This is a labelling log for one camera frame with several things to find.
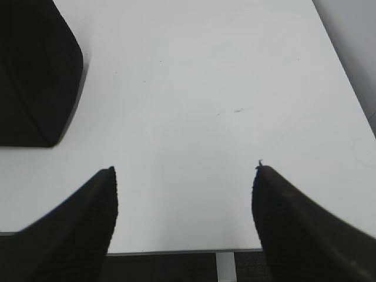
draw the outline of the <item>textured black rubber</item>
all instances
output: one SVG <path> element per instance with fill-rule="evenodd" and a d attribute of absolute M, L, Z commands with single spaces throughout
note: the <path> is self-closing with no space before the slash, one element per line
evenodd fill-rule
<path fill-rule="evenodd" d="M 374 238 L 324 210 L 273 168 L 257 169 L 252 212 L 274 281 L 376 281 Z"/>
<path fill-rule="evenodd" d="M 99 171 L 45 217 L 0 241 L 0 280 L 97 281 L 116 224 L 117 200 L 114 168 Z"/>

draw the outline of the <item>table surface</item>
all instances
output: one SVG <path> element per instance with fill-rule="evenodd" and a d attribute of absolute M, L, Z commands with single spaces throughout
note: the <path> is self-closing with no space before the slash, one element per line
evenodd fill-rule
<path fill-rule="evenodd" d="M 110 253 L 259 248 L 258 160 L 376 236 L 376 142 L 309 0 L 56 0 L 88 64 L 52 149 L 0 148 L 0 229 L 117 171 Z"/>

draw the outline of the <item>gray wall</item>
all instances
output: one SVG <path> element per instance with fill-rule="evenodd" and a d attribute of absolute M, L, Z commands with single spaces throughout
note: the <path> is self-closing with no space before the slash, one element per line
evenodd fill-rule
<path fill-rule="evenodd" d="M 376 0 L 313 0 L 376 134 Z"/>

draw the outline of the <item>dark floor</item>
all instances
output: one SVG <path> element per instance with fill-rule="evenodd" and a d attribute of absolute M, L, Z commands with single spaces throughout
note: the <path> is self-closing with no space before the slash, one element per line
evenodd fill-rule
<path fill-rule="evenodd" d="M 238 282 L 271 282 L 262 251 L 235 253 Z M 100 282 L 217 282 L 216 254 L 107 257 Z"/>
<path fill-rule="evenodd" d="M 234 253 L 237 282 L 272 282 L 262 251 Z"/>
<path fill-rule="evenodd" d="M 100 282 L 217 282 L 216 254 L 107 257 Z"/>

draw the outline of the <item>black object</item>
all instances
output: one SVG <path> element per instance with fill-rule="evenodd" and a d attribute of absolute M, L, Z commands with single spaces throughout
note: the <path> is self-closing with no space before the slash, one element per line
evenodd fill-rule
<path fill-rule="evenodd" d="M 0 241 L 0 280 L 97 281 L 115 228 L 117 200 L 114 168 L 99 171 L 45 217 Z"/>
<path fill-rule="evenodd" d="M 274 281 L 376 281 L 376 240 L 324 210 L 271 167 L 258 167 L 252 212 Z"/>
<path fill-rule="evenodd" d="M 0 146 L 56 145 L 82 71 L 81 49 L 52 0 L 1 0 Z"/>
<path fill-rule="evenodd" d="M 100 282 L 218 282 L 216 254 L 108 256 Z"/>

